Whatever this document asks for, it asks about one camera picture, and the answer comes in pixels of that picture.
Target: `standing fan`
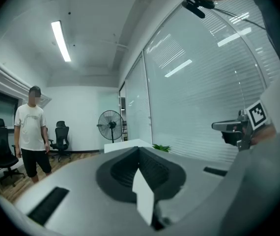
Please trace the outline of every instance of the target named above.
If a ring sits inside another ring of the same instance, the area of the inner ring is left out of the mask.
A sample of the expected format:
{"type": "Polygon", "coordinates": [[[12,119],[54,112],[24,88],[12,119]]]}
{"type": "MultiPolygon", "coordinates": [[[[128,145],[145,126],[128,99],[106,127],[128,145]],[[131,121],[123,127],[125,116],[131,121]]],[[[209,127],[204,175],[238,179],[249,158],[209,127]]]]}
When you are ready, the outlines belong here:
{"type": "Polygon", "coordinates": [[[102,136],[108,140],[112,140],[112,143],[114,143],[114,140],[122,136],[122,122],[123,119],[119,113],[108,110],[101,114],[97,127],[102,136]]]}

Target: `black office chair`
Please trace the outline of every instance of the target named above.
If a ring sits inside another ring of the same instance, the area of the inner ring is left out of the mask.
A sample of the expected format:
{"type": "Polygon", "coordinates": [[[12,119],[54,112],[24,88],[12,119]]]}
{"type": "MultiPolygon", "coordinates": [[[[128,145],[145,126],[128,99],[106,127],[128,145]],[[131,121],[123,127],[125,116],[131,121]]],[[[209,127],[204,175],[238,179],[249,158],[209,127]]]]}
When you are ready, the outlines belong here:
{"type": "Polygon", "coordinates": [[[56,143],[53,144],[53,140],[48,139],[51,142],[51,147],[53,149],[58,149],[58,154],[59,154],[58,162],[60,162],[60,158],[62,156],[68,156],[69,160],[71,160],[71,153],[65,151],[69,147],[69,142],[67,139],[68,132],[69,132],[69,127],[58,127],[55,129],[56,143]]]}
{"type": "Polygon", "coordinates": [[[59,120],[59,121],[56,123],[56,127],[57,127],[57,128],[66,128],[67,126],[66,126],[64,120],[59,120]]]}
{"type": "Polygon", "coordinates": [[[19,159],[16,156],[16,150],[15,155],[13,155],[9,148],[8,129],[5,127],[3,119],[0,119],[0,169],[8,169],[8,171],[3,172],[4,176],[0,178],[0,183],[7,177],[12,178],[13,175],[22,175],[23,178],[26,177],[23,173],[20,173],[18,169],[11,169],[11,167],[18,162],[19,159]]]}

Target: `wooden floor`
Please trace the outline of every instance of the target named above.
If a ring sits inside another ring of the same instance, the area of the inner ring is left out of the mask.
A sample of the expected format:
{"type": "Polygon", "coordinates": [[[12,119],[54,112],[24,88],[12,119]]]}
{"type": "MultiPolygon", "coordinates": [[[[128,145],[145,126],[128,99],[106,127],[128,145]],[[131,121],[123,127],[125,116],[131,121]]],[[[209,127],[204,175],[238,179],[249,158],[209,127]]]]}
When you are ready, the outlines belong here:
{"type": "MultiPolygon", "coordinates": [[[[72,154],[71,155],[71,161],[74,162],[76,160],[84,159],[91,156],[96,156],[99,153],[85,153],[85,154],[72,154]]],[[[53,174],[56,170],[61,168],[62,166],[70,163],[69,158],[62,157],[61,161],[58,163],[58,156],[55,156],[54,159],[50,157],[50,163],[52,166],[53,174]]],[[[17,198],[22,195],[27,189],[29,189],[31,186],[33,186],[33,183],[31,179],[27,176],[26,170],[24,166],[21,166],[18,168],[19,172],[24,173],[26,175],[25,178],[23,178],[22,175],[15,175],[12,178],[8,177],[2,181],[2,184],[0,183],[0,189],[2,191],[2,195],[8,199],[10,202],[15,202],[17,198]]],[[[45,178],[45,173],[42,171],[42,169],[37,165],[36,168],[38,178],[39,180],[45,178]]]]}

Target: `cable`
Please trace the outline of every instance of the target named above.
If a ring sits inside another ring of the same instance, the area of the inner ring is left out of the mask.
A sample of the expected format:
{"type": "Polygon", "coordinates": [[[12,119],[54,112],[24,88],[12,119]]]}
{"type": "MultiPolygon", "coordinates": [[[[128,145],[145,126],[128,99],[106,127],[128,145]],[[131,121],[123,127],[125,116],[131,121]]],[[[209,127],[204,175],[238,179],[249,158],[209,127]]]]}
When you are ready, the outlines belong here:
{"type": "Polygon", "coordinates": [[[250,20],[248,20],[248,19],[241,19],[241,18],[239,18],[238,15],[236,15],[236,14],[234,14],[234,13],[232,13],[232,12],[229,12],[229,11],[226,11],[226,10],[217,9],[217,8],[214,8],[214,10],[216,10],[216,11],[218,11],[218,12],[220,12],[220,13],[223,13],[223,14],[225,14],[225,15],[227,15],[227,16],[236,17],[236,18],[238,18],[238,19],[240,19],[240,20],[243,20],[243,21],[245,21],[245,22],[251,23],[251,24],[253,24],[253,25],[255,25],[255,26],[257,26],[257,27],[259,27],[259,28],[261,28],[261,29],[263,29],[263,30],[266,31],[266,29],[265,29],[264,27],[260,26],[259,24],[255,23],[255,22],[253,22],[253,21],[250,21],[250,20]]]}

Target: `ceiling light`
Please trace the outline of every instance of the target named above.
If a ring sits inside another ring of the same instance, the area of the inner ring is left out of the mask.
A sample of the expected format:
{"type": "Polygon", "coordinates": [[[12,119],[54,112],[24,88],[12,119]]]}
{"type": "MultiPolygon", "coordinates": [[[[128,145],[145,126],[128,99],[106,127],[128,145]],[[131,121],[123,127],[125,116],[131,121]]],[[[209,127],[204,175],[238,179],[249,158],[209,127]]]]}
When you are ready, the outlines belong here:
{"type": "Polygon", "coordinates": [[[53,32],[59,46],[60,52],[66,62],[70,62],[70,56],[66,47],[65,39],[62,34],[61,21],[52,22],[53,32]]]}
{"type": "Polygon", "coordinates": [[[223,39],[222,41],[220,41],[220,42],[218,43],[218,47],[221,47],[221,46],[227,44],[228,42],[233,41],[233,40],[236,39],[236,38],[239,38],[241,35],[246,35],[246,34],[248,34],[248,33],[251,32],[251,31],[252,31],[252,29],[251,29],[251,27],[249,27],[249,28],[246,28],[246,29],[242,30],[242,31],[240,32],[240,34],[235,33],[235,34],[233,34],[232,36],[229,36],[229,37],[227,37],[226,39],[223,39]]]}
{"type": "Polygon", "coordinates": [[[176,67],[174,70],[172,70],[167,75],[165,75],[165,77],[168,78],[169,76],[172,76],[174,73],[178,72],[180,69],[183,69],[184,67],[186,67],[191,63],[192,63],[191,59],[187,60],[185,63],[182,63],[180,66],[176,67]]]}

